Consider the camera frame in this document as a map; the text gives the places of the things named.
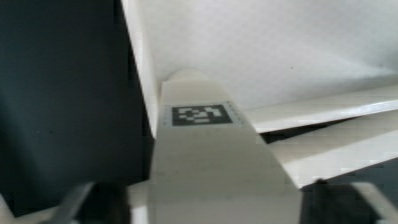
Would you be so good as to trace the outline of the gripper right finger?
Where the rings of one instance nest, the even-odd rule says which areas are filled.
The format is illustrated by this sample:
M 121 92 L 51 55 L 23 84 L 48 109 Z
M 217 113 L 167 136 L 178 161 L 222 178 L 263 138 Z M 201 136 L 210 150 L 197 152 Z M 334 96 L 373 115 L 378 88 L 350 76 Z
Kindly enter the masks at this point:
M 369 182 L 318 179 L 302 188 L 298 224 L 398 224 L 398 207 Z

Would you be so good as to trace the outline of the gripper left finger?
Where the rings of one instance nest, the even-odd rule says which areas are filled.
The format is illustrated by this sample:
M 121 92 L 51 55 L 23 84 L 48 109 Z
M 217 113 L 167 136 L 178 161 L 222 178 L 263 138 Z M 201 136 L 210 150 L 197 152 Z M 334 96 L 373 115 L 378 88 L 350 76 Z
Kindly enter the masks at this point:
M 67 193 L 43 224 L 130 224 L 126 186 L 114 182 L 87 182 Z

